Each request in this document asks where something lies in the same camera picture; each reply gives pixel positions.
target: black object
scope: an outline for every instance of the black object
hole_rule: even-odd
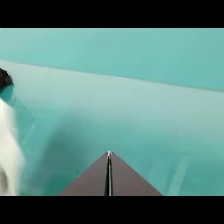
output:
[[[115,153],[106,152],[59,196],[162,196]]]
[[[0,68],[0,89],[11,84],[12,84],[11,76],[9,76],[7,71]]]

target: turquoise floor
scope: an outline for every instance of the turquoise floor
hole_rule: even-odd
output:
[[[0,94],[26,158],[21,194],[55,195],[110,150],[164,195],[224,195],[223,35],[0,30],[0,67],[14,81]]]

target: white object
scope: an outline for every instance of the white object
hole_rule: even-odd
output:
[[[16,141],[14,111],[0,99],[0,196],[18,194],[23,155]]]

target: turquoise background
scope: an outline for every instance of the turquoise background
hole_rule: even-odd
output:
[[[223,29],[1,29],[21,194],[55,195],[110,150],[164,195],[224,195],[224,95],[181,87],[223,90],[222,40]]]
[[[2,29],[0,59],[224,89],[224,29]]]

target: dark triangular object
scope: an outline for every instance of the dark triangular object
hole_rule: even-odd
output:
[[[162,196],[120,157],[112,153],[113,196]]]
[[[104,153],[79,177],[73,180],[59,196],[104,196],[107,153]]]

